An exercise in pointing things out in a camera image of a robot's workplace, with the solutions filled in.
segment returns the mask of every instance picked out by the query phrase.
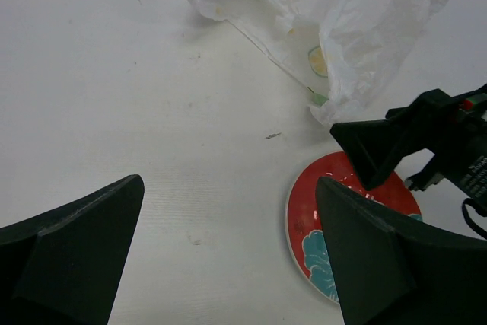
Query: plastic bag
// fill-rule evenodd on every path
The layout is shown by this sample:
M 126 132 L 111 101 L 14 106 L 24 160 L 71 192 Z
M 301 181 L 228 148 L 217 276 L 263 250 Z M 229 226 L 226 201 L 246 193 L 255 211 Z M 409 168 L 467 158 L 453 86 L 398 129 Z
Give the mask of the plastic bag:
M 323 124 L 348 119 L 393 79 L 447 0 L 188 0 L 230 21 L 306 85 Z

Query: red plate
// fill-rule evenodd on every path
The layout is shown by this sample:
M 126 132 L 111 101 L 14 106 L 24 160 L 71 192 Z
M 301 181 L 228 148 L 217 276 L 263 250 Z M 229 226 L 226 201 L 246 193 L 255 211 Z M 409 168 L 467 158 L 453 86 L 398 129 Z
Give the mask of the red plate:
M 339 303 L 321 223 L 317 216 L 314 194 L 320 177 L 332 177 L 371 199 L 371 203 L 382 203 L 415 219 L 421 220 L 421 212 L 411 192 L 396 173 L 382 186 L 366 191 L 358 182 L 343 151 L 324 156 L 304 169 L 291 190 L 285 211 L 289 249 L 294 261 L 311 284 L 328 299 Z

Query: crumpled plastic bag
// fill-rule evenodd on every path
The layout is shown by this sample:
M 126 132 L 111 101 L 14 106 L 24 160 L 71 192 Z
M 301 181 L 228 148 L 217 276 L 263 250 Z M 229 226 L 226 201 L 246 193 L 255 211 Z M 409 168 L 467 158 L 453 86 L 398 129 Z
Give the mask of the crumpled plastic bag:
M 448 0 L 188 0 L 228 20 L 307 86 L 327 125 L 365 108 L 393 80 Z

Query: yellow lemon print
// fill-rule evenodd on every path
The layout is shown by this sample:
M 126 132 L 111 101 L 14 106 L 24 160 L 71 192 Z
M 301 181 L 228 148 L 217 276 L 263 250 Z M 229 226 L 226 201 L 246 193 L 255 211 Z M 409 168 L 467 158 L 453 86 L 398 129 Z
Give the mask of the yellow lemon print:
M 323 53 L 321 52 L 321 46 L 316 46 L 308 54 L 307 58 L 310 61 L 311 68 L 314 73 L 321 78 L 328 78 L 328 68 L 326 67 Z

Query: table surface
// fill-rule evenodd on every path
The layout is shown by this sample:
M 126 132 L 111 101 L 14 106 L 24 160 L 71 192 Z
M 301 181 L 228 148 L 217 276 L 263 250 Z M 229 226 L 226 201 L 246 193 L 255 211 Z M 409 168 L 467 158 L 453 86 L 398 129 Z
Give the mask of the table surface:
M 486 9 L 450 0 L 361 118 L 485 83 Z M 230 24 L 184 0 L 0 0 L 0 98 L 0 226 L 145 181 L 110 324 L 342 323 L 283 227 L 293 180 L 338 146 L 305 88 Z M 428 223 L 473 235 L 450 183 L 416 197 Z

